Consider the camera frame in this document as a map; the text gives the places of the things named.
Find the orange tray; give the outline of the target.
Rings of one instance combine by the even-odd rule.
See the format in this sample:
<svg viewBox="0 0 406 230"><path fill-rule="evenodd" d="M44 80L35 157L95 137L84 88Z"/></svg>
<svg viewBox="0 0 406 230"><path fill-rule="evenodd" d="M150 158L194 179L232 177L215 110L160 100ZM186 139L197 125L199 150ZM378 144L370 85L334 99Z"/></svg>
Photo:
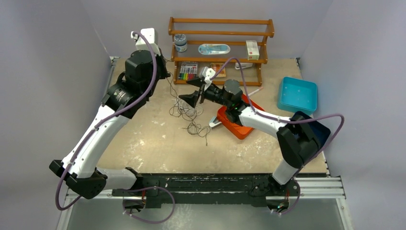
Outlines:
<svg viewBox="0 0 406 230"><path fill-rule="evenodd" d="M244 140L253 130L252 127L239 126L235 123L231 123L226 117L226 107L222 106L217 111L217 119L222 123L222 125L228 129L236 138Z"/></svg>

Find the light blue tray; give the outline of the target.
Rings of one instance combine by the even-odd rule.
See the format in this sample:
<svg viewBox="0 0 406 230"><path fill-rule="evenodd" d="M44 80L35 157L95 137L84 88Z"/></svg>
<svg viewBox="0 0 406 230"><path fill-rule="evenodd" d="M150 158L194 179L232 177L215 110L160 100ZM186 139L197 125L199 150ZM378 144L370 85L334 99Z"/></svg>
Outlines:
<svg viewBox="0 0 406 230"><path fill-rule="evenodd" d="M281 80L277 107L288 112L302 111L312 115L317 109L317 84L302 79L284 77Z"/></svg>

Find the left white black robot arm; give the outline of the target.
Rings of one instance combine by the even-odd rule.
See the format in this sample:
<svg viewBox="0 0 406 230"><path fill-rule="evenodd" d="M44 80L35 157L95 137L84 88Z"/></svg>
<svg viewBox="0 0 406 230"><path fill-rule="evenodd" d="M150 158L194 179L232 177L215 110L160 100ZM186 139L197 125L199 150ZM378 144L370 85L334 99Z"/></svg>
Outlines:
<svg viewBox="0 0 406 230"><path fill-rule="evenodd" d="M49 169L79 196L92 199L106 189L124 189L131 196L142 192L143 183L134 169L103 169L97 163L116 134L153 95L154 89L147 91L153 71L157 72L153 87L169 77L162 55L152 56L148 50L133 52L81 138L84 144L78 143L64 159L50 163Z"/></svg>

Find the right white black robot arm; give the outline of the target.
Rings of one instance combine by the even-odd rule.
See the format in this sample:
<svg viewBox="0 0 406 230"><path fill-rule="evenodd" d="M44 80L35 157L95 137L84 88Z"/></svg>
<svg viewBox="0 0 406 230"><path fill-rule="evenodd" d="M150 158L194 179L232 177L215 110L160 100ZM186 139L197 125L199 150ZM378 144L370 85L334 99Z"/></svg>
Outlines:
<svg viewBox="0 0 406 230"><path fill-rule="evenodd" d="M229 122L251 127L276 138L282 153L282 161L272 173L269 189L275 195L287 190L288 182L324 145L325 139L318 128L321 124L297 112L293 117L278 117L256 109L243 99L243 92L237 80L227 80L222 88L204 83L201 79L189 80L188 84L199 87L191 94L180 95L191 107L204 100L226 107Z"/></svg>

